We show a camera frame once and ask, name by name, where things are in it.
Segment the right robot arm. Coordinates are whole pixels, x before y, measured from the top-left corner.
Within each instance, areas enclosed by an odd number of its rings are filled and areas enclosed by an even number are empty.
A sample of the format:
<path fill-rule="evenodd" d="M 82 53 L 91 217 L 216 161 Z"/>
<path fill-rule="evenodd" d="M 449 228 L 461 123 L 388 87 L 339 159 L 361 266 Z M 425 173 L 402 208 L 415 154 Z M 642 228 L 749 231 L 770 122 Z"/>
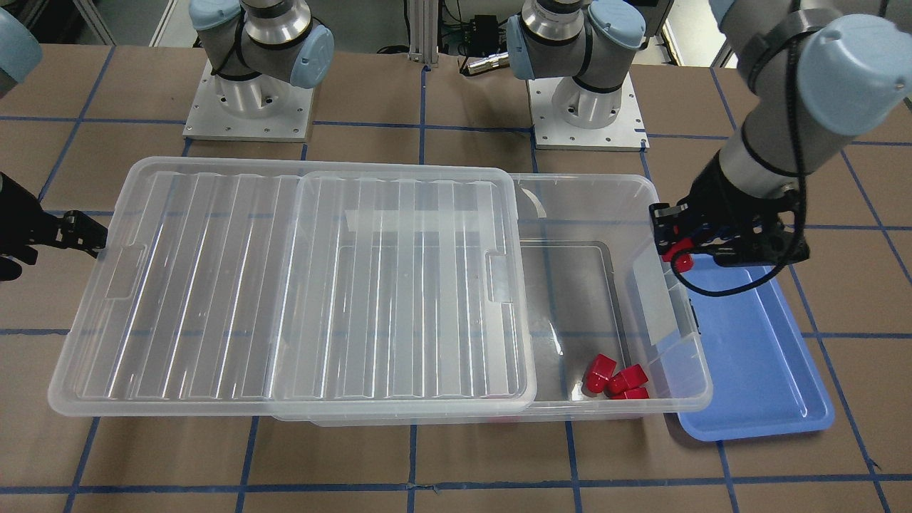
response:
<path fill-rule="evenodd" d="M 300 138 L 309 126 L 311 92 L 328 75 L 335 41 L 305 1 L 192 1 L 192 27 L 209 64 L 185 134 L 192 139 Z M 36 195 L 2 175 L 2 279 L 20 277 L 37 247 L 98 257 L 104 224 L 78 210 L 56 217 Z"/>

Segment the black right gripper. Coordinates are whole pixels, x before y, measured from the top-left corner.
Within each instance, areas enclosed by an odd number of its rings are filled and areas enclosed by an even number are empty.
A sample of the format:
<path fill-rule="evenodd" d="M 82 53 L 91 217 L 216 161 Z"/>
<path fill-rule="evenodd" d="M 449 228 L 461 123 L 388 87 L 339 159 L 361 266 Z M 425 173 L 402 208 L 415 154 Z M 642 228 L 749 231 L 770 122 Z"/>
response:
<path fill-rule="evenodd" d="M 36 265 L 36 246 L 72 248 L 97 259 L 107 244 L 107 227 L 78 210 L 56 217 L 6 173 L 1 177 L 2 281 L 18 279 L 23 265 Z"/>

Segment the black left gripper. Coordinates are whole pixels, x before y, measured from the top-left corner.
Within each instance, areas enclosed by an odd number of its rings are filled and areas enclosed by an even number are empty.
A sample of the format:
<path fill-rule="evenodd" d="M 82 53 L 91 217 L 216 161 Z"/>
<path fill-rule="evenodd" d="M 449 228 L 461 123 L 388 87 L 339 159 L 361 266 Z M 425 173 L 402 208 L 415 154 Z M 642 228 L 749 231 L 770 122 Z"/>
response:
<path fill-rule="evenodd" d="M 798 188 L 778 198 L 758 198 L 740 190 L 726 175 L 717 153 L 674 207 L 649 205 L 655 247 L 671 263 L 685 249 L 702 247 L 717 265 L 792 265 L 810 257 L 802 234 L 786 232 L 779 213 L 800 214 L 807 202 Z"/>

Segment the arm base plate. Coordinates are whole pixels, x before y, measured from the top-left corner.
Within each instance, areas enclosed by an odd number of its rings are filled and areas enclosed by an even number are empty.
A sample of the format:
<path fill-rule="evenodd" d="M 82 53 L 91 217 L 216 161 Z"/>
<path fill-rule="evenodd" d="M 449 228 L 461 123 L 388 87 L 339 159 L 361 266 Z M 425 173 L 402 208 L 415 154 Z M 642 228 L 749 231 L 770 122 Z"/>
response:
<path fill-rule="evenodd" d="M 527 81 L 539 150 L 647 150 L 647 130 L 630 75 L 609 93 L 584 90 L 573 78 Z"/>
<path fill-rule="evenodd" d="M 313 90 L 260 76 L 228 81 L 203 68 L 182 135 L 191 140 L 305 143 Z"/>

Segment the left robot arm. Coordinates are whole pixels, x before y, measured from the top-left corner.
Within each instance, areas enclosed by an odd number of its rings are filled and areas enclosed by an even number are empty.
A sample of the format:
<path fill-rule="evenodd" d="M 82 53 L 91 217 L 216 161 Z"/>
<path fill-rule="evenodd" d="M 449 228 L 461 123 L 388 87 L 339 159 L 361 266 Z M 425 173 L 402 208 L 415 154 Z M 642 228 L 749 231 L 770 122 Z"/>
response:
<path fill-rule="evenodd" d="M 717 27 L 758 104 L 676 205 L 652 205 L 655 246 L 675 270 L 808 259 L 802 181 L 906 97 L 908 32 L 829 1 L 713 1 Z M 624 1 L 527 1 L 506 23 L 516 78 L 554 79 L 551 117 L 600 135 L 646 35 Z"/>

